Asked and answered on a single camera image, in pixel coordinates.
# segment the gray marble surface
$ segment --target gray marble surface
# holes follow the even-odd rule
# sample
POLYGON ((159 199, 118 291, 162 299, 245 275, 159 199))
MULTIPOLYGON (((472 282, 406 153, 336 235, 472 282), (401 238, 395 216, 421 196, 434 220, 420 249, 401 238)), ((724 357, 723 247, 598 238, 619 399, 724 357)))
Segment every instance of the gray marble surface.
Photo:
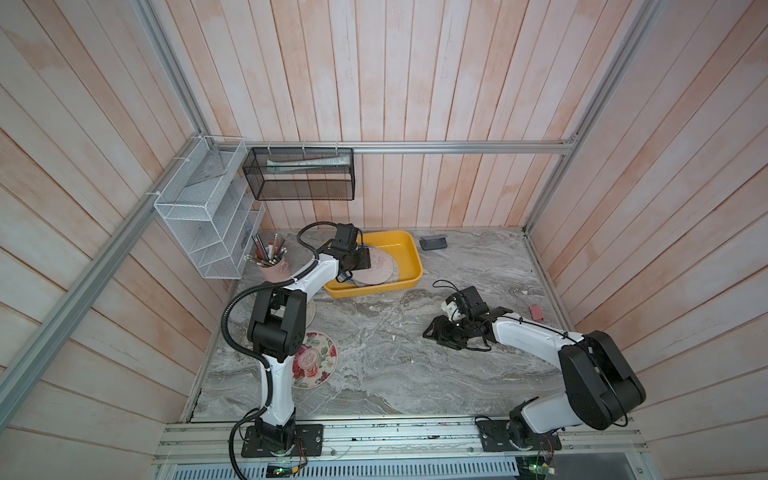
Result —
MULTIPOLYGON (((311 253, 298 246, 294 233, 281 233, 286 235, 291 270, 296 271, 311 253)), ((342 300, 325 290, 314 296, 317 314, 309 330, 334 340, 339 364, 323 385, 293 390, 299 417, 507 414, 526 399, 562 387, 555 367, 515 348, 494 345, 490 353, 457 352, 422 338, 451 293, 433 288, 437 279, 451 280, 459 288, 476 286, 491 308, 505 306, 529 316, 531 305, 541 305, 545 322, 557 325, 519 232, 411 231, 417 241, 438 233, 447 234, 449 246, 419 249, 424 276, 416 287, 342 300)), ((331 230, 315 229, 307 239, 320 245, 331 235, 331 230)), ((261 281, 258 268, 249 263, 238 290, 261 281)), ((252 308, 253 297, 246 298, 230 317, 230 331, 243 344, 248 344, 245 327, 252 308)), ((258 406, 257 363, 219 338, 192 421, 232 420, 258 406)))

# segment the wire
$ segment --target wire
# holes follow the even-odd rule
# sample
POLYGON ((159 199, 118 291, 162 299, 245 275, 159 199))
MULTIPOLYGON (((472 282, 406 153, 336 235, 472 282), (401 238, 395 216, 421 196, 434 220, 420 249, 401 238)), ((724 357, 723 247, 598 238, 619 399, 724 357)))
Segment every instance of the wire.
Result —
POLYGON ((549 444, 549 457, 552 460, 552 468, 554 468, 554 472, 558 472, 558 461, 554 459, 554 447, 552 446, 552 442, 549 440, 549 435, 544 436, 545 439, 547 439, 547 443, 549 444))
POLYGON ((493 422, 493 419, 492 419, 491 417, 487 416, 487 415, 477 415, 477 416, 475 417, 475 426, 478 428, 478 430, 480 430, 480 433, 481 433, 481 434, 483 434, 483 435, 487 435, 487 436, 489 436, 489 437, 492 437, 494 440, 496 440, 496 437, 494 437, 493 435, 491 435, 491 434, 489 434, 488 432, 486 432, 486 431, 485 431, 485 429, 483 429, 483 428, 482 428, 482 427, 481 427, 481 426, 478 424, 478 420, 479 420, 479 419, 486 419, 486 420, 488 420, 489 422, 493 422))
POLYGON ((538 464, 538 458, 541 456, 541 447, 542 446, 543 445, 541 444, 541 442, 539 442, 538 443, 538 452, 536 452, 536 461, 534 462, 534 466, 536 468, 534 469, 533 474, 535 475, 536 480, 538 480, 538 465, 539 465, 538 464))
POLYGON ((595 369, 597 369, 597 371, 600 374, 600 377, 603 379, 603 382, 605 383, 605 385, 607 385, 607 387, 609 389, 611 389, 611 392, 614 394, 614 398, 616 399, 616 403, 619 404, 619 408, 621 409, 621 413, 623 414, 624 424, 623 425, 619 425, 617 422, 614 422, 613 425, 615 425, 617 427, 621 427, 621 428, 624 428, 624 427, 629 425, 629 417, 627 416, 627 410, 624 408, 624 405, 621 404, 621 400, 619 400, 619 395, 616 393, 616 390, 614 389, 614 386, 611 385, 611 382, 608 380, 608 377, 605 376, 605 373, 603 373, 603 370, 598 366, 598 363, 594 360, 592 355, 589 353, 589 350, 585 346, 581 345, 579 342, 577 342, 576 340, 572 339, 571 336, 568 335, 568 332, 560 331, 560 330, 557 330, 557 329, 553 329, 553 328, 550 328, 550 327, 548 327, 546 325, 542 325, 541 323, 529 322, 529 321, 527 321, 525 319, 522 319, 522 318, 514 318, 513 316, 500 315, 500 317, 509 318, 509 319, 512 319, 512 320, 516 320, 516 321, 518 321, 520 323, 527 323, 529 325, 533 325, 533 326, 537 326, 537 327, 549 330, 550 332, 555 332, 558 335, 562 336, 564 339, 569 339, 570 341, 573 342, 574 345, 576 345, 580 349, 584 350, 584 353, 587 354, 587 358, 589 359, 589 361, 592 364, 592 366, 595 369))
POLYGON ((314 255, 315 260, 317 260, 317 261, 320 260, 320 254, 318 253, 317 249, 315 247, 313 247, 312 245, 309 245, 304 240, 301 240, 301 236, 304 235, 304 233, 307 230, 309 230, 310 228, 318 227, 319 225, 330 225, 331 227, 338 227, 339 226, 339 224, 334 223, 334 222, 324 222, 324 221, 323 222, 314 222, 314 223, 310 223, 309 225, 307 225, 303 229, 299 230, 299 233, 296 234, 296 241, 299 242, 299 245, 301 245, 302 247, 308 248, 312 252, 312 255, 314 255))
POLYGON ((297 445, 299 446, 299 454, 300 454, 300 456, 299 456, 299 469, 296 471, 296 473, 298 474, 299 472, 301 472, 302 468, 306 467, 310 463, 310 461, 306 457, 306 450, 304 448, 304 440, 301 437, 299 437, 299 441, 298 441, 297 445))
POLYGON ((461 291, 461 290, 459 290, 458 288, 456 288, 456 285, 454 285, 452 281, 450 281, 450 280, 444 280, 444 279, 442 279, 442 278, 441 278, 441 279, 437 279, 437 280, 435 280, 434 282, 432 282, 432 286, 433 286, 433 287, 435 287, 435 288, 453 288, 453 289, 454 289, 454 290, 456 290, 457 292, 460 292, 460 291, 461 291), (451 286, 449 287, 448 285, 435 285, 437 282, 446 282, 446 283, 450 283, 450 284, 451 284, 451 286))
POLYGON ((473 352, 490 352, 491 350, 493 350, 493 349, 491 348, 491 346, 488 344, 488 340, 486 340, 485 338, 483 338, 482 342, 483 342, 483 344, 485 344, 485 347, 486 347, 486 348, 484 348, 484 349, 479 349, 479 348, 477 348, 477 347, 474 347, 474 346, 468 346, 468 347, 467 347, 467 350, 471 350, 471 351, 473 351, 473 352))
MULTIPOLYGON (((259 407, 256 407, 255 409, 248 410, 245 413, 245 415, 243 415, 243 418, 247 417, 248 415, 250 415, 251 413, 257 411, 258 409, 259 409, 259 407)), ((240 439, 242 439, 243 442, 247 443, 246 439, 243 437, 243 430, 242 429, 238 429, 237 432, 240 433, 240 439)))

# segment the pencil cup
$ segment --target pencil cup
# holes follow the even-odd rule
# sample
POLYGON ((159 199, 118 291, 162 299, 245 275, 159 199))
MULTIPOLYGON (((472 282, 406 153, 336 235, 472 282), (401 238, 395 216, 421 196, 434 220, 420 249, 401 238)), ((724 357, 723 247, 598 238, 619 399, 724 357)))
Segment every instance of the pencil cup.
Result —
POLYGON ((288 260, 284 258, 277 262, 277 265, 259 265, 258 267, 267 282, 278 283, 290 278, 290 267, 288 266, 288 260))

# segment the aluminum frame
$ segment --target aluminum frame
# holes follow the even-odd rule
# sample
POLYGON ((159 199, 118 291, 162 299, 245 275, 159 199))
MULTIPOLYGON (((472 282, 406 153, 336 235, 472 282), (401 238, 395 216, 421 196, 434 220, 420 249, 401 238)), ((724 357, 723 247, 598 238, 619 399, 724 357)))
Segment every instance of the aluminum frame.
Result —
MULTIPOLYGON (((190 139, 181 152, 186 154, 193 145, 193 139, 190 139)), ((155 194, 163 188, 183 162, 184 160, 178 159, 166 169, 160 180, 155 182, 126 216, 126 221, 73 282, 72 288, 56 303, 32 338, 0 376, 0 432, 21 408, 59 350, 144 234, 157 214, 154 209, 155 194)))
POLYGON ((531 258, 531 263, 533 263, 534 270, 536 270, 538 279, 541 281, 541 286, 544 288, 544 293, 552 302, 554 315, 558 318, 560 327, 566 332, 574 332, 574 324, 571 321, 571 317, 568 315, 568 310, 565 308, 565 305, 563 305, 563 301, 561 300, 558 291, 554 288, 552 278, 550 278, 547 269, 544 268, 544 263, 541 261, 541 257, 538 255, 536 246, 533 244, 531 238, 528 235, 524 235, 523 238, 525 249, 528 251, 528 256, 531 258))
POLYGON ((653 23, 658 18, 662 7, 667 4, 667 0, 645 0, 645 3, 641 7, 640 11, 635 17, 626 38, 621 42, 621 47, 616 54, 616 57, 611 62, 611 66, 605 73, 600 86, 598 87, 595 97, 589 104, 587 113, 579 121, 576 127, 576 134, 571 139, 574 142, 574 147, 571 151, 565 154, 555 166, 552 174, 547 179, 547 183, 541 191, 536 204, 531 210, 528 221, 523 227, 526 232, 532 232, 536 228, 536 224, 541 219, 541 215, 552 199, 554 192, 558 189, 568 169, 571 167, 573 160, 578 155, 581 145, 589 137, 590 132, 600 119, 600 116, 605 111, 605 108, 613 96, 617 85, 621 83, 621 80, 627 73, 632 60, 637 55, 640 46, 645 42, 650 33, 653 23))
MULTIPOLYGON (((302 419, 298 423, 322 423, 323 454, 317 460, 382 458, 451 458, 497 456, 483 452, 477 427, 471 416, 388 417, 374 419, 326 418, 302 419)), ((168 425, 155 452, 154 465, 189 465, 194 463, 229 462, 227 440, 234 422, 185 423, 168 425)), ((647 443, 630 418, 627 428, 611 426, 604 431, 585 425, 568 427, 559 432, 563 449, 558 455, 602 452, 645 453, 647 443)), ((238 462, 242 440, 235 437, 238 462)), ((506 452, 505 455, 536 455, 506 452)))
POLYGON ((352 148, 356 154, 568 154, 568 141, 247 141, 246 148, 352 148))
POLYGON ((131 0, 131 3, 134 5, 134 9, 144 26, 144 30, 147 32, 147 37, 149 37, 157 52, 157 56, 160 58, 166 73, 168 73, 170 83, 179 95, 184 110, 187 111, 187 116, 192 122, 192 125, 197 129, 197 134, 209 134, 210 129, 205 123, 203 114, 200 112, 200 107, 197 105, 197 101, 192 94, 192 89, 187 83, 187 78, 184 77, 181 66, 176 60, 174 51, 170 46, 168 37, 165 35, 163 25, 157 17, 157 12, 155 11, 154 5, 152 5, 152 1, 131 0))

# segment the pink wooden wall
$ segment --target pink wooden wall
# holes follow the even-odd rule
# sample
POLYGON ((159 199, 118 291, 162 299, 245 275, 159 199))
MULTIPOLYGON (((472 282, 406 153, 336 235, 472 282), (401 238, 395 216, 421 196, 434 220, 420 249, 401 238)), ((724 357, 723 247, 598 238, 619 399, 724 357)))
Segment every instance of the pink wooden wall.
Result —
MULTIPOLYGON (((130 2, 0 2, 0 372, 193 132, 130 2)), ((143 478, 226 295, 152 223, 0 434, 0 477, 143 478)))
POLYGON ((668 479, 768 475, 767 26, 762 0, 669 2, 532 234, 639 372, 668 479))
MULTIPOLYGON (((155 0, 215 134, 253 141, 558 140, 630 0, 155 0)), ((552 155, 364 155, 352 202, 269 202, 265 225, 519 226, 552 155)))

